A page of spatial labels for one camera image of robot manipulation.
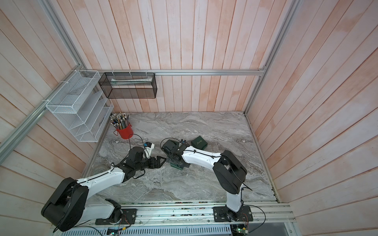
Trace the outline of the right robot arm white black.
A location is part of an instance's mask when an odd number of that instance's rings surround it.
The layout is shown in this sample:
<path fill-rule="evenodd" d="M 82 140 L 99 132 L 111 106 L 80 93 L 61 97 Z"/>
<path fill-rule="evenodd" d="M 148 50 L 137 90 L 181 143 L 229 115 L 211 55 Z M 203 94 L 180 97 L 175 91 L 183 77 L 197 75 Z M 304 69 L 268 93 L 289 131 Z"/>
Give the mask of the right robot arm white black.
<path fill-rule="evenodd" d="M 184 140 L 167 139 L 160 149 L 167 155 L 168 161 L 178 169 L 195 164 L 213 171 L 220 186 L 226 191 L 226 205 L 213 207 L 215 222 L 252 221 L 249 206 L 243 205 L 242 189 L 247 169 L 229 150 L 222 153 L 197 149 Z"/>

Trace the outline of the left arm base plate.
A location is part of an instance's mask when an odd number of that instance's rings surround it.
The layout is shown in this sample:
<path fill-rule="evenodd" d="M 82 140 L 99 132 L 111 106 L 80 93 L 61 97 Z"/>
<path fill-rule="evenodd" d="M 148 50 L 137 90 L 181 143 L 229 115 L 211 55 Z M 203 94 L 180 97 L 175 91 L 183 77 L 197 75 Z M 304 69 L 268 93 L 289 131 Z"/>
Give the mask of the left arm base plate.
<path fill-rule="evenodd" d="M 136 208 L 118 209 L 115 210 L 109 218 L 97 219 L 95 225 L 116 225 L 120 223 L 132 225 L 135 223 L 136 214 Z"/>

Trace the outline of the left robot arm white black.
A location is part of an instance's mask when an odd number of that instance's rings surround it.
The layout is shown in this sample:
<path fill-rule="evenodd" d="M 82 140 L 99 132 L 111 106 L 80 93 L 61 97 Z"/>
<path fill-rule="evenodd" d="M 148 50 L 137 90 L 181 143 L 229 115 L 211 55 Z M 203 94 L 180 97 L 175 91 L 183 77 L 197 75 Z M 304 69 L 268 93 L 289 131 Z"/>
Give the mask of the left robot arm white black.
<path fill-rule="evenodd" d="M 58 230 L 65 232 L 78 223 L 94 219 L 104 219 L 110 224 L 122 221 L 122 207 L 112 199 L 105 204 L 88 204 L 93 195 L 111 187 L 134 179 L 136 172 L 159 169 L 166 162 L 165 157 L 151 156 L 153 147 L 132 147 L 118 164 L 100 174 L 75 180 L 66 178 L 55 189 L 43 206 L 41 215 Z"/>

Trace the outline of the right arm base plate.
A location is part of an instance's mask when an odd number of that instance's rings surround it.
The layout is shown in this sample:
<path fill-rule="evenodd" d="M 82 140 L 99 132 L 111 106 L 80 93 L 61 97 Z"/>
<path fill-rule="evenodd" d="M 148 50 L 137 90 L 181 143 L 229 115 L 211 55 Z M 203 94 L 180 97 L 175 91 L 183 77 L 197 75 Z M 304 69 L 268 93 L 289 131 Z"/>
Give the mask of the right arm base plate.
<path fill-rule="evenodd" d="M 215 222 L 250 222 L 253 221 L 252 211 L 249 206 L 241 206 L 238 212 L 234 212 L 226 206 L 213 207 Z"/>

